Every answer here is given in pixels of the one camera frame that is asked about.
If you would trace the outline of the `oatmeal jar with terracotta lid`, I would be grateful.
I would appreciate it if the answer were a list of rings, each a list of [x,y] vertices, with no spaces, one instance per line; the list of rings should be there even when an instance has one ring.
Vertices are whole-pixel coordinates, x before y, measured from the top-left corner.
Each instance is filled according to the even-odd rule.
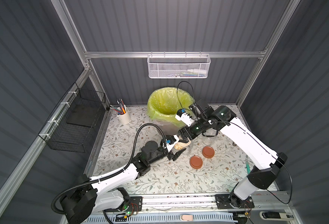
[[[205,136],[204,145],[211,147],[215,143],[216,138],[217,138],[217,136],[215,136],[215,135]]]

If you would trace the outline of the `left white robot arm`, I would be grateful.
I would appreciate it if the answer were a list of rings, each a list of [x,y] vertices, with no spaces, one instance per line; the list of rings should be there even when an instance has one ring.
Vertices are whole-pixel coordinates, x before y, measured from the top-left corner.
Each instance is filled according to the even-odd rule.
[[[141,148],[127,168],[119,168],[105,175],[87,177],[60,196],[60,205],[69,224],[80,224],[92,213],[103,210],[126,210],[130,196],[120,186],[131,182],[150,171],[150,165],[167,157],[175,161],[187,148],[175,149],[175,154],[149,141]]]

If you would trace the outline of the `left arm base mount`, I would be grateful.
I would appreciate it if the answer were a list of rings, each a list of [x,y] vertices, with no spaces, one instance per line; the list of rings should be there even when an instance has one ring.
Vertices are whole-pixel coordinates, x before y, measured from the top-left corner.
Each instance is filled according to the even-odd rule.
[[[139,212],[142,210],[143,197],[133,197],[125,199],[124,202],[115,209],[109,209],[107,211],[112,212]]]

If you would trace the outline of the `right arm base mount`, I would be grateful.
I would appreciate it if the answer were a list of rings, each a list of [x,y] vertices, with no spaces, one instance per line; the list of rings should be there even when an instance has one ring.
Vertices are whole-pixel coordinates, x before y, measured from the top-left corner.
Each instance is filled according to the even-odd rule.
[[[253,209],[255,207],[251,197],[239,199],[234,194],[216,194],[215,202],[218,209]]]

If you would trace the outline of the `grey bin with green bag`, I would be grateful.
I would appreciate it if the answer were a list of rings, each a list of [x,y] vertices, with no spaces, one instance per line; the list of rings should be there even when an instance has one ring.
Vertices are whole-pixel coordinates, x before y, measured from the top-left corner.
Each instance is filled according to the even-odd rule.
[[[194,103],[194,98],[186,91],[175,87],[164,87],[155,90],[147,103],[147,115],[151,122],[161,128],[166,135],[175,135],[185,123],[177,120],[179,109]]]

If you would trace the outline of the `oatmeal jar with beige lid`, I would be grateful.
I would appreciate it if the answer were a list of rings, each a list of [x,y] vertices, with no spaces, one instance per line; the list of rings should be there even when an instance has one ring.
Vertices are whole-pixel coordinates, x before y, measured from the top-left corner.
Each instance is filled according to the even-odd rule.
[[[190,145],[191,145],[191,141],[188,141],[188,142],[179,141],[177,144],[175,144],[174,148],[176,150],[183,150],[183,149],[188,148]]]

